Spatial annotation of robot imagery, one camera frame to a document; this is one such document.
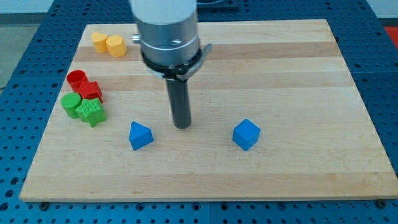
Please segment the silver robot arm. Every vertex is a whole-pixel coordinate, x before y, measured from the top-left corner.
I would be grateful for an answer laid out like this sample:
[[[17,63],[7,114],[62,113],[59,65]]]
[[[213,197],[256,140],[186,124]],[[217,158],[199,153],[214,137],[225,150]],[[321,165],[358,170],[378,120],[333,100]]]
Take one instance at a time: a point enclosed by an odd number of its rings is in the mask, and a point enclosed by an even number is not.
[[[182,65],[199,51],[196,0],[130,0],[144,58]]]

